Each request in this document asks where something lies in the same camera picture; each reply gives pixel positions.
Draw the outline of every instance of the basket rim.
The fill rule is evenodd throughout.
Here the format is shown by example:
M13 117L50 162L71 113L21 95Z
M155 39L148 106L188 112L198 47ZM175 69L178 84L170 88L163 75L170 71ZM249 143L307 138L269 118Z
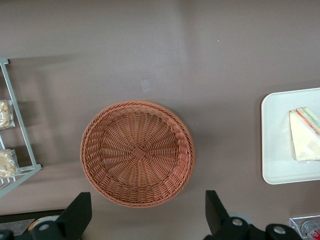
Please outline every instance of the basket rim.
M150 201L150 202L146 201L143 203L124 201L124 200L118 199L117 197L114 197L114 196L106 193L105 191L103 191L101 189L101 187L99 186L99 184L94 179L94 176L92 176L89 173L89 169L87 168L87 165L85 163L86 146L88 145L88 136L99 125L99 123L103 120L104 116L106 116L107 114L109 114L113 111L123 109L123 108L125 108L125 109L146 108L146 109L152 109L155 112L161 113L162 115L166 116L168 120L174 121L175 126L177 128L179 128L179 132L183 134L184 139L188 143L187 146L185 146L188 150L188 161L189 161L188 168L185 171L185 175L183 176L182 180L174 188L174 192L172 194L169 194L167 197L162 197L162 198L155 200L155 201ZM162 203L174 198L186 186L186 184L188 183L188 181L191 177L191 174L193 172L194 165L195 165L195 146L194 146L194 142L192 140L192 137L191 137L189 130L187 129L185 124L180 120L180 118L177 117L177 115L175 115L172 111L170 111L169 109L167 109L157 103L151 102L151 101L129 100L129 101L122 101L122 102L118 102L118 103L112 104L110 106L107 106L106 108L102 109L97 115L95 115L95 117L90 121L90 123L87 125L87 127L82 135L81 148L80 148L80 159L81 159L81 164L82 164L82 167L83 167L83 170L84 170L86 177L88 178L90 183L94 186L94 188L99 193L101 193L103 196L105 196L106 198L108 198L112 202L120 204L122 206L133 207L133 208L147 208L147 207L157 206L159 204L162 204Z

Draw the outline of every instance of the metal rack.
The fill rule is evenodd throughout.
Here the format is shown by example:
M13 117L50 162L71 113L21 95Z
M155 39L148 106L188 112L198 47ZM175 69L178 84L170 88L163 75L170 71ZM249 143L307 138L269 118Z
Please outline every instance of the metal rack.
M30 160L32 165L29 166L23 166L20 167L21 170L21 174L18 176L14 176L14 177L7 177L5 179L0 179L0 198L2 198L4 195L6 195L7 193L9 193L10 191L12 191L14 188L16 188L18 185L22 184L24 181L26 181L28 178L30 178L31 176L33 176L36 172L38 172L42 167L40 164L37 164L34 153L32 151L31 145L30 145L30 141L26 132L26 128L23 122L23 119L21 117L21 113L18 107L18 103L17 103L17 99L13 90L13 87L11 85L10 82L10 78L7 72L7 68L6 65L9 64L8 59L0 57L0 66L1 66L1 70L3 73L3 77L7 86L7 89L9 91L11 100L12 100L12 105L16 114L16 118L18 119L20 128L21 128L21 132L23 135L23 139L25 142L25 146L27 148ZM4 141L1 137L1 132L0 132L0 149L5 149L5 144Z

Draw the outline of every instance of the wicker basket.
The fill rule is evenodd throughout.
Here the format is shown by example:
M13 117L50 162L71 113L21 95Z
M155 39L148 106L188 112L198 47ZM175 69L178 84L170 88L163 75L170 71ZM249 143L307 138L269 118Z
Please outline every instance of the wicker basket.
M148 101L125 101L97 114L84 131L81 162L91 184L111 201L147 208L175 197L195 164L183 122Z

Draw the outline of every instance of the screw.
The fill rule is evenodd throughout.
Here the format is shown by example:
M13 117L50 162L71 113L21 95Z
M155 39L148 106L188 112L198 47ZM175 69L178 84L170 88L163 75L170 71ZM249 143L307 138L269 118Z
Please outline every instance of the screw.
M243 222L239 218L235 218L232 220L233 225L242 226Z
M273 231L275 231L277 234L285 234L286 233L286 230L281 226L275 226L273 228Z
M43 224L39 227L39 231L43 231L49 228L49 224Z

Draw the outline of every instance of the red label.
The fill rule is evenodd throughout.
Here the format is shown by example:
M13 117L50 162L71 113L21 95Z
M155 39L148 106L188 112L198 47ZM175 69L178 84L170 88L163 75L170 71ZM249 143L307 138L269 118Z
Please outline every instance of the red label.
M310 232L310 237L312 240L320 240L320 229L315 229Z

